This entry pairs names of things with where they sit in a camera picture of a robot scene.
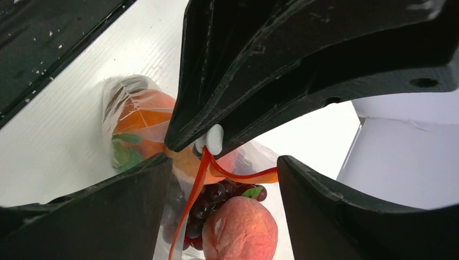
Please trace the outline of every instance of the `orange drawstring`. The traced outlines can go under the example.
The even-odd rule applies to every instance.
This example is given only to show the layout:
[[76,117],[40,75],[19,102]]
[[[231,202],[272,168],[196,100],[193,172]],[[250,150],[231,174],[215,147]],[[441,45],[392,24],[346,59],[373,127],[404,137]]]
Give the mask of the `orange drawstring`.
[[276,167],[269,168],[267,170],[264,170],[258,173],[254,173],[254,174],[250,174],[250,175],[236,175],[231,172],[228,172],[218,164],[218,162],[211,155],[207,147],[204,146],[202,150],[201,163],[199,165],[198,173],[196,175],[196,179],[194,181],[193,188],[191,189],[191,193],[185,205],[185,209],[183,210],[182,216],[180,217],[179,226],[177,227],[177,230],[175,231],[174,241],[172,242],[171,249],[169,250],[169,260],[172,260],[172,255],[174,253],[175,245],[179,237],[180,229],[183,226],[183,223],[185,222],[185,218],[188,216],[189,211],[191,210],[191,207],[193,206],[194,202],[198,198],[199,194],[201,193],[202,187],[204,186],[204,180],[206,179],[207,168],[210,164],[213,167],[215,167],[223,176],[226,176],[228,179],[231,179],[231,180],[236,180],[236,181],[249,180],[249,179],[257,180],[259,177],[268,176],[268,178],[264,178],[264,180],[269,179],[270,183],[274,183],[277,181],[277,168]]

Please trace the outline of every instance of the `clear plastic bag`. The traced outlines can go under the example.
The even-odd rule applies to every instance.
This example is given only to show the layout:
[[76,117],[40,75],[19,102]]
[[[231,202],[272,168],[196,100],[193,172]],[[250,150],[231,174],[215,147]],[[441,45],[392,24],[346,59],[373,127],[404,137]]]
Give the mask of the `clear plastic bag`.
[[[187,223],[187,214],[183,212],[186,212],[187,201],[192,200],[188,202],[192,204],[196,200],[197,195],[193,196],[192,190],[193,187],[196,189],[201,161],[193,154],[192,145],[179,153],[168,150],[164,145],[175,99],[162,92],[150,78],[140,75],[112,78],[105,82],[104,87],[102,130],[113,169],[118,173],[126,171],[158,152],[164,152],[173,159],[174,174],[154,259],[168,258],[174,236],[173,259],[181,259]],[[275,183],[277,172],[273,171],[255,178],[244,179],[243,176],[275,167],[277,157],[273,151],[251,141],[220,158],[216,164],[210,164],[202,184],[217,183],[228,176],[244,183]]]

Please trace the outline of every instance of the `peach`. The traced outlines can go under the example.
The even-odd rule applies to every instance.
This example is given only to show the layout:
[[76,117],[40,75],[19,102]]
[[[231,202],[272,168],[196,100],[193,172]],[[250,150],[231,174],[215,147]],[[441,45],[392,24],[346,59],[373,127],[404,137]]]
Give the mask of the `peach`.
[[233,197],[204,223],[206,260],[272,260],[278,229],[271,213],[258,201]]

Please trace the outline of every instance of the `black plastic frame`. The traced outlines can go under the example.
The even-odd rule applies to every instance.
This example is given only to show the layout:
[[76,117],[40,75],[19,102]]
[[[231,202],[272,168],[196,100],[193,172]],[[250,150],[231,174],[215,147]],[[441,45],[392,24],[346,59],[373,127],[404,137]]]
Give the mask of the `black plastic frame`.
[[455,0],[191,0],[165,143],[178,152],[221,124],[220,157],[330,103],[453,91],[458,10]]
[[0,128],[135,0],[0,0]]
[[277,166],[295,259],[459,258],[459,205],[416,209],[361,193],[291,156]]
[[158,153],[47,204],[0,207],[0,259],[151,260],[171,176]]

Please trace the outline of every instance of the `orange bag tie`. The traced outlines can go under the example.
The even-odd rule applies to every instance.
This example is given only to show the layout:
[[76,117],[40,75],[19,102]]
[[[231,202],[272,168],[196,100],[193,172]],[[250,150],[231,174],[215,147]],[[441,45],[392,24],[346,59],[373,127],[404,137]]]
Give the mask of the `orange bag tie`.
[[185,205],[185,209],[183,210],[182,216],[180,217],[179,225],[177,229],[175,230],[174,241],[172,242],[171,249],[169,250],[168,260],[172,260],[175,245],[179,237],[180,229],[182,228],[183,223],[185,222],[185,218],[188,216],[191,210],[191,207],[193,206],[194,202],[196,201],[199,194],[201,193],[201,190],[204,186],[204,180],[206,179],[207,168],[209,165],[212,165],[213,167],[215,167],[222,174],[221,176],[227,177],[230,180],[241,182],[241,183],[246,183],[246,184],[261,183],[261,182],[257,183],[256,182],[257,180],[262,180],[264,183],[275,183],[278,180],[277,167],[269,168],[267,170],[264,170],[258,173],[254,173],[254,174],[249,174],[249,175],[236,175],[236,174],[230,173],[226,171],[225,169],[223,169],[217,163],[217,161],[211,155],[207,147],[204,146],[202,150],[202,158],[201,158],[201,163],[199,165],[198,173],[196,175],[196,179],[193,183],[193,188],[191,189],[191,193]]

